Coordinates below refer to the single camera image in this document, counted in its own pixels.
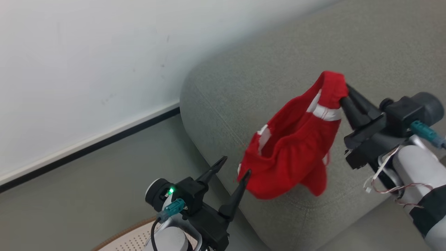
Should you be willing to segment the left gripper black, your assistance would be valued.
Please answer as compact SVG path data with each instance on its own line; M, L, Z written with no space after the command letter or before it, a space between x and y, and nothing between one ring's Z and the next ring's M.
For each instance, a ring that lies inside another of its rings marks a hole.
M243 198L252 171L249 169L239 181L239 185L228 202L215 210L203 202L209 190L209 182L221 170L227 156L222 156L205 173L196 180L187 177L174 185L174 200L182 199L185 202L180 212L183 220L187 220L202 237L202 247L212 248L214 251L224 251L229 245L227 232L229 221L233 221L236 210Z

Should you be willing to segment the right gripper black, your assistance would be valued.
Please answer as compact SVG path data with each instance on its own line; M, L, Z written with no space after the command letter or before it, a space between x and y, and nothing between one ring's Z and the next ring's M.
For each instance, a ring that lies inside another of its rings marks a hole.
M346 161L352 169L377 163L379 156L389 153L408 139L408 131L398 131L388 124L386 113L347 84L348 96L340 100L341 108L353 132L344 137L350 153Z

